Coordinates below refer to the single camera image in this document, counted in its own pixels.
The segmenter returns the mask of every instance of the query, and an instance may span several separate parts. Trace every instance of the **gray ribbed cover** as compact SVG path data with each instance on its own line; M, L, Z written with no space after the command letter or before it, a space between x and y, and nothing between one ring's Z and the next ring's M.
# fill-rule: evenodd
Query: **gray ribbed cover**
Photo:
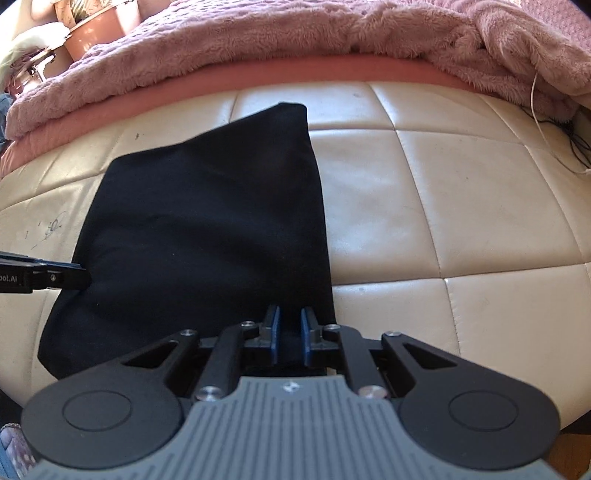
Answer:
M218 402L194 405L159 452L108 471L41 462L28 480L561 480L543 461L469 471L417 446L387 400L354 395L340 375L243 377Z

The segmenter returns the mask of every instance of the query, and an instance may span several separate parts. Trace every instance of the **black cloth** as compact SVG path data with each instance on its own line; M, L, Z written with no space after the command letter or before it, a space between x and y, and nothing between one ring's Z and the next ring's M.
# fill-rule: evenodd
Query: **black cloth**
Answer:
M261 321L273 303L294 334L304 306L334 323L306 107L281 103L117 158L73 261L92 285L62 291L43 331L38 357L57 378L185 328L216 336Z

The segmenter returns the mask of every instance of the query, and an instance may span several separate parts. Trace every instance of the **beige leather ottoman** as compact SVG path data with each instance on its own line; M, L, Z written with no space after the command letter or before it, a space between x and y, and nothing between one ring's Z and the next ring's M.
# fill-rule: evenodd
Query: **beige leather ottoman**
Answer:
M337 318L401 330L591 409L591 180L518 107L446 87L307 83L203 96L112 124L0 181L0 249L69 261L114 158L279 101L309 109ZM580 168L568 140L553 148ZM58 292L0 296L0 388L26 402Z

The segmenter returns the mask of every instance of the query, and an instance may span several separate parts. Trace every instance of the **pink fluffy blanket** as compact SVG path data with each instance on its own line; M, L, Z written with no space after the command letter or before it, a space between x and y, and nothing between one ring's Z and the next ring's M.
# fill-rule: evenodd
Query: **pink fluffy blanket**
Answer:
M502 0L178 0L21 95L7 137L207 64L350 52L424 58L521 105L538 71L536 110L556 119L591 92L590 54Z

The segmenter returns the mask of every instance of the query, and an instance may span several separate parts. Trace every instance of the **screw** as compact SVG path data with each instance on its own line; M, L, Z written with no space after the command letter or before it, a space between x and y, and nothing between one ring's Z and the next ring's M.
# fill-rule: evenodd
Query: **screw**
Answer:
M388 396L388 391L379 385L366 385L357 390L357 395L370 400L382 400Z
M223 392L218 387L207 386L200 388L195 397L201 401L217 401L223 397Z

